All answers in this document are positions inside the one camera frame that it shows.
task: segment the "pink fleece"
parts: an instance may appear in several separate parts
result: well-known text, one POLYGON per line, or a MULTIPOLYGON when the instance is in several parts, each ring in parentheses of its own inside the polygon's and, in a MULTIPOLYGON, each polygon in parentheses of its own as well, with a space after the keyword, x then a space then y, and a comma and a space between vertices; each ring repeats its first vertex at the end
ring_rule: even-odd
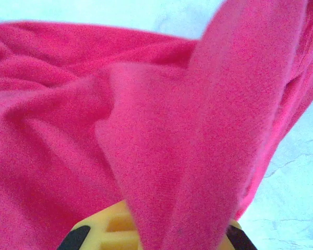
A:
POLYGON ((313 101, 313 0, 229 0, 200 41, 0 24, 0 249, 128 201, 145 250, 215 249, 313 101))

